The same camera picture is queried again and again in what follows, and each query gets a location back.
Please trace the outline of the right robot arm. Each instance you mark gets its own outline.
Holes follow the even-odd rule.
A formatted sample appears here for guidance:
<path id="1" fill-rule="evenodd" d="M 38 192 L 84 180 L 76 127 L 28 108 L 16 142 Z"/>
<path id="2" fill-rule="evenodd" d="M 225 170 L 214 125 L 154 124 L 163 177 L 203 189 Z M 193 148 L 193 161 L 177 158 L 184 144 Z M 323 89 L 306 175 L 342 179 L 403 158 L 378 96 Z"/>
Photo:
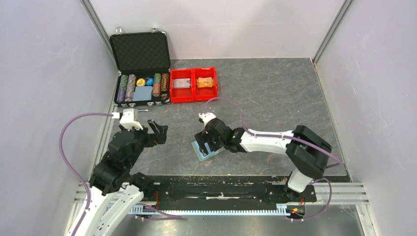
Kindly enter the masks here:
<path id="1" fill-rule="evenodd" d="M 195 134 L 192 146 L 200 160 L 224 150 L 237 153 L 268 152 L 288 157 L 295 166 L 284 187 L 284 195 L 298 200 L 312 181 L 324 176 L 331 145 L 304 125 L 285 132 L 262 132 L 238 127 L 232 129 L 213 118 Z"/>

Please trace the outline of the tan brown credit card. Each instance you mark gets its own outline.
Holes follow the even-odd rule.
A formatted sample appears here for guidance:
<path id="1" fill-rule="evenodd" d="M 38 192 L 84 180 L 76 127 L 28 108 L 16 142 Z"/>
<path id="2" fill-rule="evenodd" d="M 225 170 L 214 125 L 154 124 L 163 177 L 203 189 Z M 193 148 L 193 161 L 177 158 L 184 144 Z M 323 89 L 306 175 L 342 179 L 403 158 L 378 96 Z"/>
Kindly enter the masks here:
<path id="1" fill-rule="evenodd" d="M 199 77 L 196 80 L 197 88 L 212 88 L 215 86 L 215 81 L 213 77 Z"/>

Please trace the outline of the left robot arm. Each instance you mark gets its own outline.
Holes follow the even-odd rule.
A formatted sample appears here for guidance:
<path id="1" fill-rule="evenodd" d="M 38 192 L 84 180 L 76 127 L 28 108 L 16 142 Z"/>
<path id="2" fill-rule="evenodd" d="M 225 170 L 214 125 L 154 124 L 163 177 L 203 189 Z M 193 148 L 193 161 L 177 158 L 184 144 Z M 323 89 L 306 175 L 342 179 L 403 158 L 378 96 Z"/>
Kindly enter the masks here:
<path id="1" fill-rule="evenodd" d="M 120 124 L 108 143 L 108 150 L 94 167 L 87 196 L 69 236 L 110 236 L 122 219 L 141 200 L 154 196 L 153 180 L 142 173 L 130 173 L 145 148 L 166 142 L 168 126 L 148 120 L 149 128 L 137 121 Z"/>

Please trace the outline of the green card holder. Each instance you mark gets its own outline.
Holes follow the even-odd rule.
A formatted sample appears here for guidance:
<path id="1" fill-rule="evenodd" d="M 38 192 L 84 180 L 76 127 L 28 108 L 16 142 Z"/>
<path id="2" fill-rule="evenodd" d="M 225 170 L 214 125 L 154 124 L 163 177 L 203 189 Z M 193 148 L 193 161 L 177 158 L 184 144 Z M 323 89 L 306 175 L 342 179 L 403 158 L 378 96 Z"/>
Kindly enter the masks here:
<path id="1" fill-rule="evenodd" d="M 207 159 L 225 151 L 224 147 L 222 147 L 222 148 L 220 148 L 216 151 L 211 151 L 210 148 L 209 148 L 208 143 L 205 143 L 205 148 L 207 149 L 208 153 L 203 154 L 202 151 L 200 150 L 200 146 L 199 146 L 197 141 L 193 141 L 191 143 L 191 145 L 192 145 L 192 147 L 193 147 L 193 149 L 194 149 L 194 151 L 195 151 L 195 153 L 196 153 L 196 155 L 197 155 L 197 157 L 200 161 L 205 161 L 205 160 L 207 160 Z"/>

